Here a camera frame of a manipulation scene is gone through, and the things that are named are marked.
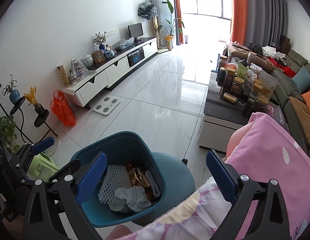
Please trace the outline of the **white foam fruit net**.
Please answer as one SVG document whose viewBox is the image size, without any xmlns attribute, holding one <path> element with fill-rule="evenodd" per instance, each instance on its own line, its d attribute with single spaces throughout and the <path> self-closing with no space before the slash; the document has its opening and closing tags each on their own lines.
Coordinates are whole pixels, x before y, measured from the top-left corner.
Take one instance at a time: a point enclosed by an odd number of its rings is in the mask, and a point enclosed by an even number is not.
<svg viewBox="0 0 310 240">
<path fill-rule="evenodd" d="M 99 202 L 102 204 L 125 204 L 124 199 L 116 197 L 115 191 L 119 188 L 132 187 L 126 167 L 123 165 L 108 165 L 107 172 L 98 192 Z"/>
</svg>

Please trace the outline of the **white tissue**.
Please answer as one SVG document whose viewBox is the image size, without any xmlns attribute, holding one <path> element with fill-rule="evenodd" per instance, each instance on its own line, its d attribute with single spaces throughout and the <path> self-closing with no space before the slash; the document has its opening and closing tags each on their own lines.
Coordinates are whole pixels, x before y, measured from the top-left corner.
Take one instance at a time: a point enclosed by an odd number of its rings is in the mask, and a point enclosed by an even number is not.
<svg viewBox="0 0 310 240">
<path fill-rule="evenodd" d="M 115 191 L 114 196 L 124 200 L 128 208 L 135 213 L 140 213 L 152 206 L 143 187 L 133 186 L 127 189 L 120 187 Z"/>
</svg>

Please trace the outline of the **green plastic stool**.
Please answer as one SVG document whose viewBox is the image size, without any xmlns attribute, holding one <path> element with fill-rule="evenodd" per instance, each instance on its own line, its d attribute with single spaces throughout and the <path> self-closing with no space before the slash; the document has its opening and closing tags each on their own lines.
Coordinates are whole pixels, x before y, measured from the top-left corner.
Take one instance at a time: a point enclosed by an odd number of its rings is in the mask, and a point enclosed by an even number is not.
<svg viewBox="0 0 310 240">
<path fill-rule="evenodd" d="M 45 153 L 41 152 L 33 157 L 27 172 L 34 179 L 42 179 L 48 182 L 58 171 L 59 168 L 54 161 Z"/>
</svg>

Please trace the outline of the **orange plastic bag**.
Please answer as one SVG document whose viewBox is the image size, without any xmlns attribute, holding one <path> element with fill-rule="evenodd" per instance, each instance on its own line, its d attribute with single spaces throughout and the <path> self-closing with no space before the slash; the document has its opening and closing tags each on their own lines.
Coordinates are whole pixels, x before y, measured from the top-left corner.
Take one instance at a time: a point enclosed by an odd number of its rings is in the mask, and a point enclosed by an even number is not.
<svg viewBox="0 0 310 240">
<path fill-rule="evenodd" d="M 66 127 L 72 127 L 76 124 L 75 113 L 70 107 L 64 93 L 60 90 L 55 90 L 53 100 L 50 102 L 52 113 L 58 117 L 60 122 Z"/>
</svg>

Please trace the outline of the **brown foil wrapper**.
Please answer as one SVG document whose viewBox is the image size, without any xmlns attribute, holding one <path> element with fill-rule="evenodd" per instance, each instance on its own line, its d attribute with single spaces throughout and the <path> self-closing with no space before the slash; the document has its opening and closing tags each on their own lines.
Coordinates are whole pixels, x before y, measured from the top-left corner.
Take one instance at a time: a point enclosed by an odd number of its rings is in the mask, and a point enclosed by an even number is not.
<svg viewBox="0 0 310 240">
<path fill-rule="evenodd" d="M 127 173 L 128 173 L 128 177 L 131 181 L 132 186 L 139 186 L 139 187 L 150 186 L 150 183 L 148 182 L 146 176 L 140 170 L 139 167 L 134 167 L 130 169 Z"/>
</svg>

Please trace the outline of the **dark glass coffee table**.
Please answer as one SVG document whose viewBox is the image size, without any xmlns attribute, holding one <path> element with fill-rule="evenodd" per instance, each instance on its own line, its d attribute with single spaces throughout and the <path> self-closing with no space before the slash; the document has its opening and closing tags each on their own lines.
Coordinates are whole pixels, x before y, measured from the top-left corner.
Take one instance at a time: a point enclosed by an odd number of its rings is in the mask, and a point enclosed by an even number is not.
<svg viewBox="0 0 310 240">
<path fill-rule="evenodd" d="M 200 148 L 225 153 L 230 137 L 247 124 L 248 118 L 242 116 L 243 103 L 232 104 L 220 97 L 222 90 L 216 81 L 217 69 L 218 63 L 214 64 L 210 73 L 197 144 Z"/>
</svg>

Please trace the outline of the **white bathroom scale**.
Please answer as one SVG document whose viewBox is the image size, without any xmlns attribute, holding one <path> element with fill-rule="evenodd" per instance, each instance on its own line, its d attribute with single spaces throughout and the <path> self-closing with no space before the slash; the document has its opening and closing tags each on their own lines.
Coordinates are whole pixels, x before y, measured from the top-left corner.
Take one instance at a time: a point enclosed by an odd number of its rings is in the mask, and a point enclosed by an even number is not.
<svg viewBox="0 0 310 240">
<path fill-rule="evenodd" d="M 105 96 L 93 108 L 93 111 L 101 115 L 109 115 L 120 103 L 120 99 L 114 96 Z"/>
</svg>

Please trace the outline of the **green sectional sofa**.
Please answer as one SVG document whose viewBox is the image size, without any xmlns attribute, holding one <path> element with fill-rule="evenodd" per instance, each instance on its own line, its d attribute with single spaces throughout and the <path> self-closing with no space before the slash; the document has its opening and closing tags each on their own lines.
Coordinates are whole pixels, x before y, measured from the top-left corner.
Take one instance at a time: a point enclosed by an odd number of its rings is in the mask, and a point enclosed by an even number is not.
<svg viewBox="0 0 310 240">
<path fill-rule="evenodd" d="M 286 55 L 286 66 L 296 74 L 305 66 L 310 73 L 310 62 L 294 50 L 290 50 Z M 292 77 L 287 76 L 281 69 L 275 68 L 271 75 L 278 80 L 275 97 L 284 113 L 284 127 L 310 158 L 310 112 L 302 97 L 302 94 L 310 91 L 310 86 L 300 94 Z"/>
</svg>

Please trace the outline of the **white ceramic jar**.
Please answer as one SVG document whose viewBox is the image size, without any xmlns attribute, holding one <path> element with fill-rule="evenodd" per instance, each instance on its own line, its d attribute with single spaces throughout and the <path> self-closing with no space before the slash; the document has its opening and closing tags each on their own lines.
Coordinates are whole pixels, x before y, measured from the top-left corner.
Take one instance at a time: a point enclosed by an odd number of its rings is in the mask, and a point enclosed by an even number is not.
<svg viewBox="0 0 310 240">
<path fill-rule="evenodd" d="M 84 55 L 80 61 L 83 63 L 83 65 L 86 67 L 86 68 L 90 68 L 94 65 L 94 59 L 92 57 L 91 54 L 89 55 Z"/>
</svg>

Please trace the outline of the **white black TV cabinet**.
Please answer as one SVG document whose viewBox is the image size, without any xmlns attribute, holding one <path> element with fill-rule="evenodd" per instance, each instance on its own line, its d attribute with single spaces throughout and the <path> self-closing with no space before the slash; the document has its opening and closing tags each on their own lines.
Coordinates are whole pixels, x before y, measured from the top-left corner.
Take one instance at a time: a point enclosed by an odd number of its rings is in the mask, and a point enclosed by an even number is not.
<svg viewBox="0 0 310 240">
<path fill-rule="evenodd" d="M 140 61 L 130 65 L 128 55 L 141 52 Z M 61 91 L 73 104 L 88 108 L 88 103 L 101 90 L 113 90 L 131 73 L 156 56 L 158 51 L 155 37 L 142 38 L 133 45 L 116 53 L 115 57 L 107 59 L 89 68 L 89 75 L 75 85 L 64 87 Z"/>
</svg>

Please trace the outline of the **framed picture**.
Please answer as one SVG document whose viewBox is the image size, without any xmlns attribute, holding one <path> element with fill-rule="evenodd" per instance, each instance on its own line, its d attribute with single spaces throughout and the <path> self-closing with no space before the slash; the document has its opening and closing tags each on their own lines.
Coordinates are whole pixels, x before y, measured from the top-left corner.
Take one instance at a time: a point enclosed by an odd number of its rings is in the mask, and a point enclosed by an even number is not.
<svg viewBox="0 0 310 240">
<path fill-rule="evenodd" d="M 94 51 L 92 53 L 92 57 L 93 57 L 93 60 L 94 60 L 95 64 L 102 63 L 103 61 L 106 60 L 106 57 L 105 57 L 104 53 L 101 50 Z"/>
</svg>

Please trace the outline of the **small plant blue vase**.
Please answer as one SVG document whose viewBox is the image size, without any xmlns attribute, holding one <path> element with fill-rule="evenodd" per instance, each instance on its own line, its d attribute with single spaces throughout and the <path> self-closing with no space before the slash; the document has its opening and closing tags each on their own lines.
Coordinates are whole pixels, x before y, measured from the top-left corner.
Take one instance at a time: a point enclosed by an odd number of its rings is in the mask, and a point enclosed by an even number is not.
<svg viewBox="0 0 310 240">
<path fill-rule="evenodd" d="M 93 43 L 98 45 L 101 51 L 105 50 L 106 41 L 107 41 L 107 38 L 106 38 L 105 31 L 103 33 L 98 32 L 97 34 L 95 34 L 94 39 L 93 39 Z"/>
</svg>

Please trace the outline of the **black computer monitor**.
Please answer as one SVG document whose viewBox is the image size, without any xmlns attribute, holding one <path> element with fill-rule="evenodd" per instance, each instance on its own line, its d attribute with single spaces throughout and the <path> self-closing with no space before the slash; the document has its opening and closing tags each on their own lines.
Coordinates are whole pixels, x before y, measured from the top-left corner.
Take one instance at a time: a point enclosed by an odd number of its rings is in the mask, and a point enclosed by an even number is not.
<svg viewBox="0 0 310 240">
<path fill-rule="evenodd" d="M 128 25 L 128 31 L 130 37 L 133 37 L 135 42 L 140 41 L 141 37 L 144 35 L 141 23 Z"/>
</svg>

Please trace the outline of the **tall potted plant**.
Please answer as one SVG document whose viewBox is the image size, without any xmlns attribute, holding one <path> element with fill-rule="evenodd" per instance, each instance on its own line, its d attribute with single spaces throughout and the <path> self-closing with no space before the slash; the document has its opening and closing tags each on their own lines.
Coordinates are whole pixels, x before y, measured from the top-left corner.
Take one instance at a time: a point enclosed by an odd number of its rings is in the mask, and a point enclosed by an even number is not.
<svg viewBox="0 0 310 240">
<path fill-rule="evenodd" d="M 183 28 L 185 28 L 185 26 L 180 17 L 175 18 L 173 16 L 174 8 L 171 2 L 169 0 L 166 0 L 165 3 L 167 4 L 167 7 L 170 11 L 170 20 L 165 19 L 166 22 L 168 23 L 169 28 L 167 29 L 165 26 L 160 24 L 157 27 L 157 31 L 158 33 L 160 33 L 160 31 L 164 29 L 167 32 L 167 35 L 164 36 L 164 40 L 166 41 L 166 44 L 167 44 L 166 46 L 167 46 L 168 51 L 171 51 L 172 40 L 173 40 L 173 37 L 175 36 L 176 31 L 178 31 L 179 34 L 183 35 Z"/>
</svg>

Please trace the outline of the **orange curtain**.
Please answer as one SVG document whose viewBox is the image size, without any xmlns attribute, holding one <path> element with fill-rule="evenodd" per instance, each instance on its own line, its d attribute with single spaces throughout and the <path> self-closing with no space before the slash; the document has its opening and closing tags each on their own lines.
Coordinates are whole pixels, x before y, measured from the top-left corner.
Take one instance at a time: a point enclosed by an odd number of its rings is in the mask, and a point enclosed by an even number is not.
<svg viewBox="0 0 310 240">
<path fill-rule="evenodd" d="M 230 40 L 244 45 L 248 16 L 248 0 L 231 0 Z"/>
</svg>

